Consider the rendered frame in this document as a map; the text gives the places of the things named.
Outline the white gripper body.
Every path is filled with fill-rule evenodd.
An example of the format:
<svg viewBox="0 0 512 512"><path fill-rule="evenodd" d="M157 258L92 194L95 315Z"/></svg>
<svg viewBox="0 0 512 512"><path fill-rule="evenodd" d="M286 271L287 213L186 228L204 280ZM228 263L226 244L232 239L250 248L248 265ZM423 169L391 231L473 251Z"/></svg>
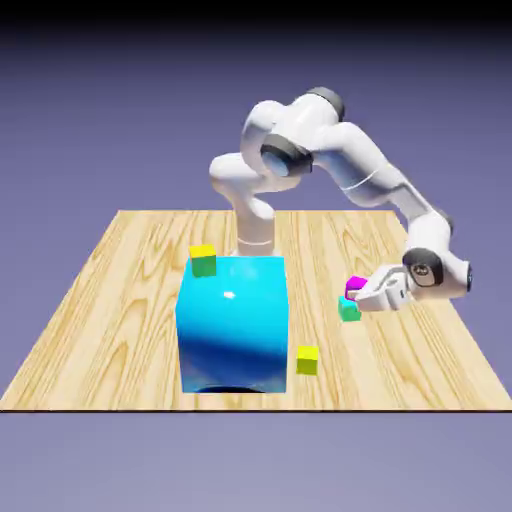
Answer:
<svg viewBox="0 0 512 512"><path fill-rule="evenodd" d="M381 265L355 295L361 312L399 310L411 301L408 271L401 264Z"/></svg>

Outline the small magenta cube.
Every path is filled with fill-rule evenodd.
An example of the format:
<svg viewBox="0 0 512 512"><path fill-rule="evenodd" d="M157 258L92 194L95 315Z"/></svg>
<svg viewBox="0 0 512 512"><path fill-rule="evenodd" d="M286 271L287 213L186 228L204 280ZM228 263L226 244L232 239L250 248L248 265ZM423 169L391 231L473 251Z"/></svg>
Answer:
<svg viewBox="0 0 512 512"><path fill-rule="evenodd" d="M351 276L345 285L345 298L347 300L354 300L357 293L364 288L367 283L367 279L361 276Z"/></svg>

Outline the small teal cube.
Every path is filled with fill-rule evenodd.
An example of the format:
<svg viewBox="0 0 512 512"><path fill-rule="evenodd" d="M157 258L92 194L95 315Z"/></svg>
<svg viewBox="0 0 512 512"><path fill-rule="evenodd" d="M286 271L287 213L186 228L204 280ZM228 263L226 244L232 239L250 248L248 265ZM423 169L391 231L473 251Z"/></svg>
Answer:
<svg viewBox="0 0 512 512"><path fill-rule="evenodd" d="M339 297L338 313L342 322L357 322L362 316L357 303L345 296Z"/></svg>

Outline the small yellow cube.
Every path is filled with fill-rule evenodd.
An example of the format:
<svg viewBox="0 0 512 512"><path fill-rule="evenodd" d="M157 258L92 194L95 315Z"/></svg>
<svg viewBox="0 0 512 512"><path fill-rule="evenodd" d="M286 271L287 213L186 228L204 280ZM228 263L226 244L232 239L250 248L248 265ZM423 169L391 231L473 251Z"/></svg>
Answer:
<svg viewBox="0 0 512 512"><path fill-rule="evenodd" d="M192 275L196 278L216 275L216 250L212 244L189 247Z"/></svg>
<svg viewBox="0 0 512 512"><path fill-rule="evenodd" d="M319 348L317 346L299 346L297 350L296 373L314 376L318 372Z"/></svg>

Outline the large cyan box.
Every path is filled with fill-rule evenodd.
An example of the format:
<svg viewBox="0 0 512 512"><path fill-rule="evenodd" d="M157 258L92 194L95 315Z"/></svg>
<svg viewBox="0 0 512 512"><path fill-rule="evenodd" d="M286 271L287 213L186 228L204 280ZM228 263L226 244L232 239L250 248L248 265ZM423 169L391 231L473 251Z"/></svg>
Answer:
<svg viewBox="0 0 512 512"><path fill-rule="evenodd" d="M196 277L188 261L175 307L182 391L284 393L289 300L282 257L216 258Z"/></svg>

